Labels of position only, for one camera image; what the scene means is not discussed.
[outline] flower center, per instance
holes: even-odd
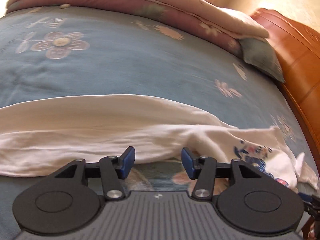
[[[52,44],[53,44],[54,46],[57,46],[57,47],[63,47],[63,46],[68,45],[70,42],[71,42],[71,39],[70,39],[70,38],[62,37],[62,38],[57,38],[57,39],[55,39],[55,40],[52,42]]]

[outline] gray ribbed plate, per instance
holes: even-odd
[[[22,232],[16,240],[299,240],[294,232],[257,237],[226,225],[208,202],[186,192],[134,191],[122,201],[106,203],[87,227],[63,236],[35,236]]]

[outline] leather headboard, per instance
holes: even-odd
[[[274,10],[258,9],[252,16],[270,34],[267,39],[282,66],[288,100],[320,170],[320,33]]]

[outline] folded blanket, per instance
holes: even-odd
[[[175,11],[184,12],[196,17],[198,21],[200,21],[200,24],[209,28],[210,32],[214,32],[218,29],[233,38],[267,38],[269,36],[268,31],[248,15],[231,9],[218,8],[204,0],[139,1],[145,2],[144,6],[141,7],[140,12],[136,12],[135,9],[126,13],[141,15],[151,19],[155,19],[156,17],[156,20],[161,21],[161,18],[176,18],[176,13],[171,12],[172,9],[175,9]],[[54,4],[60,5],[66,3],[71,4],[72,6],[87,6],[91,8],[110,10],[109,5],[106,4],[104,0],[9,0],[7,3],[7,13],[25,8],[52,6]],[[129,8],[132,7],[130,2],[127,3],[126,6]]]
[[[136,149],[136,163],[179,157],[189,147],[218,162],[241,158],[291,189],[297,181],[317,188],[304,154],[296,159],[276,126],[240,130],[196,107],[138,95],[51,98],[0,109],[1,175],[48,175],[76,158],[98,162],[128,146]]]

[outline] bed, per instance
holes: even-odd
[[[208,21],[199,24],[195,11],[175,11],[156,1],[10,0],[0,20],[0,107],[80,95],[166,98],[240,129],[279,126],[294,155],[305,152],[306,163],[318,175],[319,104],[308,100],[318,103],[320,98],[319,75],[310,74],[318,71],[319,34],[275,11],[261,9],[252,16],[270,33],[286,80],[282,84],[244,62],[239,40],[255,39],[256,33],[235,35],[232,27],[221,31]],[[301,46],[303,60],[296,54]],[[298,70],[289,73],[296,60]],[[314,63],[305,68],[306,62]],[[131,183],[123,183],[127,192],[194,186],[178,159],[137,164],[129,176]],[[19,233],[12,202],[40,179],[0,177],[1,239]],[[101,192],[98,179],[89,186]],[[317,194],[306,183],[297,188]],[[304,215],[299,230],[307,219]]]

